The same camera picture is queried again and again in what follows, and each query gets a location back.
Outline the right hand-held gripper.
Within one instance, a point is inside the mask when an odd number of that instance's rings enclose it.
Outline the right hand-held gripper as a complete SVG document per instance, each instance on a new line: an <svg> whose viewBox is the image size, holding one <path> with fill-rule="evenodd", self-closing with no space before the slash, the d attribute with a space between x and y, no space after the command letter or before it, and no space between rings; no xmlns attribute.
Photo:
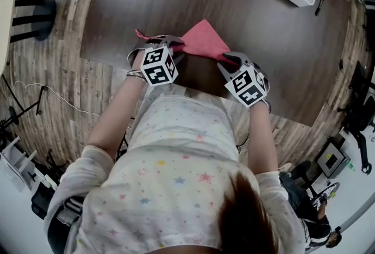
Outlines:
<svg viewBox="0 0 375 254"><path fill-rule="evenodd" d="M245 107L251 107L267 96L267 78L252 65L247 55L241 52L222 54L223 62L217 67L226 80L225 88ZM240 66L248 66L239 72Z"/></svg>

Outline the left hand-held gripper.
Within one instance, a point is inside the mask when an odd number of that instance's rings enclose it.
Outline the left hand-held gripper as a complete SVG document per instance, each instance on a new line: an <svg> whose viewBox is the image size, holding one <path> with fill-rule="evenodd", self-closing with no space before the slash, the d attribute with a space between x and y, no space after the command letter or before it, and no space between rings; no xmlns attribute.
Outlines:
<svg viewBox="0 0 375 254"><path fill-rule="evenodd" d="M160 48L148 48L145 50L141 72L150 86L160 86L173 83L178 70L175 63L179 63L184 57L184 52L174 52L171 55L167 47L184 46L184 41L172 35L159 35Z"/></svg>

